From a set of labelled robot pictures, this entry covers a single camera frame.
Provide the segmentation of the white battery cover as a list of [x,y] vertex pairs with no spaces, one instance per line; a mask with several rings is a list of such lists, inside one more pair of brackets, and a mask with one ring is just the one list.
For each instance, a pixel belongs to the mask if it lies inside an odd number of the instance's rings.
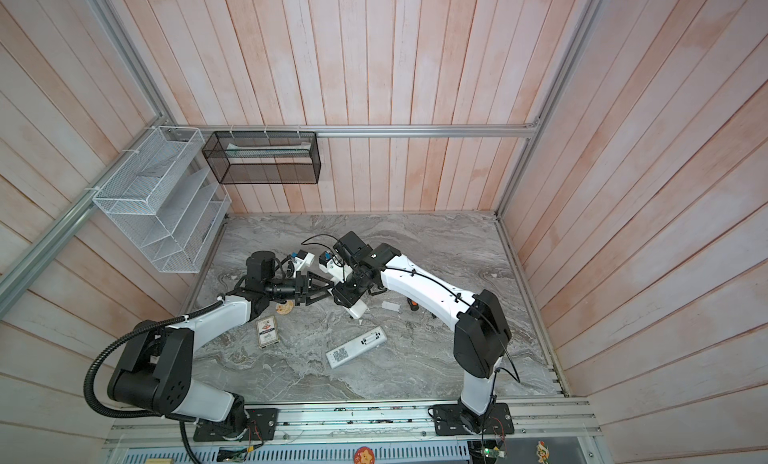
[[381,306],[382,306],[383,309],[388,310],[388,311],[400,312],[400,305],[399,304],[395,304],[395,303],[392,303],[392,302],[384,301],[384,302],[381,303]]

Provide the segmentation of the white TV remote control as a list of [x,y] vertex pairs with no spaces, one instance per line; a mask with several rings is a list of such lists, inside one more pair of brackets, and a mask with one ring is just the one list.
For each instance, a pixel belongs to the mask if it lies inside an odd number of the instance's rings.
[[362,334],[341,346],[338,346],[326,353],[326,358],[332,369],[335,369],[372,349],[384,344],[387,336],[381,327],[376,327],[371,331]]

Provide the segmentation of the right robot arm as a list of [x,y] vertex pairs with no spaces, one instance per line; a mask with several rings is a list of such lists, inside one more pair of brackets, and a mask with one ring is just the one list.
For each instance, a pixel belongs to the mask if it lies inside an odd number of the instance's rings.
[[433,314],[453,332],[453,357],[463,370],[462,392],[455,404],[430,408],[440,436],[485,435],[504,424],[509,413],[497,401],[495,384],[507,357],[511,331],[498,297],[489,290],[464,290],[414,264],[389,244],[373,248],[354,232],[333,246],[341,258],[342,281],[334,302],[355,305],[373,288],[395,292]]

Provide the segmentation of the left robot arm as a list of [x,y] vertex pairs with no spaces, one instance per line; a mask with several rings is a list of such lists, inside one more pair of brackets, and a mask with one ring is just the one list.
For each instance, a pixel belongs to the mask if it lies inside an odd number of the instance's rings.
[[273,303],[313,304],[329,296],[331,280],[301,268],[287,273],[283,266],[274,253],[255,252],[244,276],[213,304],[144,321],[116,339],[86,372],[86,404],[104,417],[164,417],[209,425],[224,440],[241,439],[251,429],[243,397],[195,381],[193,357],[220,335],[258,320]]

